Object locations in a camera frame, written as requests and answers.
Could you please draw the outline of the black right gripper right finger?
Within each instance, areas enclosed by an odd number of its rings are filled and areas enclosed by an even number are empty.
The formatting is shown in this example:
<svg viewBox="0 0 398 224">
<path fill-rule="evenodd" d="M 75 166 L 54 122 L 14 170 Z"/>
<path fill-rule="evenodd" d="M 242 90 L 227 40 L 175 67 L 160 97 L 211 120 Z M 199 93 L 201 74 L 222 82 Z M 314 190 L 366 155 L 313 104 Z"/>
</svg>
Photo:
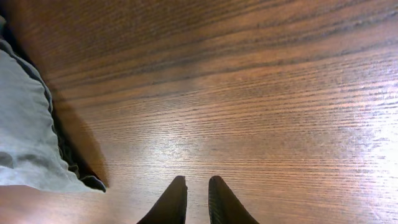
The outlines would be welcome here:
<svg viewBox="0 0 398 224">
<path fill-rule="evenodd" d="M 208 209 L 211 224 L 258 224 L 218 175 L 208 184 Z"/>
</svg>

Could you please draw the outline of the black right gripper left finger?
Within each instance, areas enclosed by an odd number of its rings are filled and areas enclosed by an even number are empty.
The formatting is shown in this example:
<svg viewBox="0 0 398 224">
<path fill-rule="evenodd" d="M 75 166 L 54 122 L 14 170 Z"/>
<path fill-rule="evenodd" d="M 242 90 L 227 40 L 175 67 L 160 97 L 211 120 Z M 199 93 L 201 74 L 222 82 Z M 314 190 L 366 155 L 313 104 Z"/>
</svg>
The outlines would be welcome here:
<svg viewBox="0 0 398 224">
<path fill-rule="evenodd" d="M 185 224 L 186 212 L 186 181 L 178 175 L 137 224 Z"/>
</svg>

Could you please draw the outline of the khaki shorts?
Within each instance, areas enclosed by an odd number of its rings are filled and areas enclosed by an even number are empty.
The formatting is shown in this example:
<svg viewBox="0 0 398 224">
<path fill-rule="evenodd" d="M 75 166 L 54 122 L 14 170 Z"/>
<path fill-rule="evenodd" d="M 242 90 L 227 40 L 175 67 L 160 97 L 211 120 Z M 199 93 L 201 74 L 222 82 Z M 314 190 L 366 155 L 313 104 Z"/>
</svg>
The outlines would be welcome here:
<svg viewBox="0 0 398 224">
<path fill-rule="evenodd" d="M 11 43 L 1 19 L 1 185 L 46 192 L 101 192 L 105 184 L 66 140 L 49 88 Z"/>
</svg>

